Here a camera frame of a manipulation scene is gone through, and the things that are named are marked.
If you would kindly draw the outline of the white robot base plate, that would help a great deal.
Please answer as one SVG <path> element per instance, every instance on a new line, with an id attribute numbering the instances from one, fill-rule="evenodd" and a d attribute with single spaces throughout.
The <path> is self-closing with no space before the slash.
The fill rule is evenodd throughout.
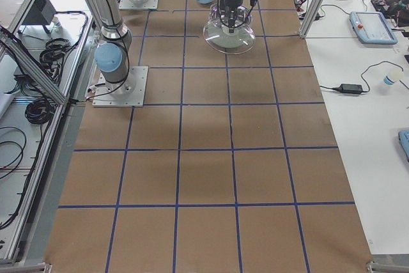
<path id="1" fill-rule="evenodd" d="M 142 107 L 146 92 L 148 78 L 147 66 L 132 66 L 128 79 L 116 91 L 114 86 L 105 81 L 103 73 L 100 73 L 99 83 L 104 83 L 96 89 L 93 98 L 93 107 Z"/>

